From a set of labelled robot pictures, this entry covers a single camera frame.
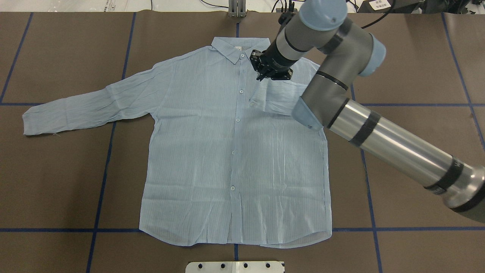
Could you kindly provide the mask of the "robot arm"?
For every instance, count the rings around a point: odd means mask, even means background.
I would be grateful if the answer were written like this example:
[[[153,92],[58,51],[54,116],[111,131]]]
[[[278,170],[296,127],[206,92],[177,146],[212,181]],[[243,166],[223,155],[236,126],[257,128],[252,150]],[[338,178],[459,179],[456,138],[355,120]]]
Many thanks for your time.
[[[327,128],[373,154],[468,219],[484,222],[484,167],[470,166],[417,135],[346,97],[358,76],[374,73],[386,47],[347,16],[343,0],[307,0],[298,13],[283,14],[271,45],[250,55],[257,80],[289,80],[291,67],[313,48],[325,54],[291,111],[308,129]]]

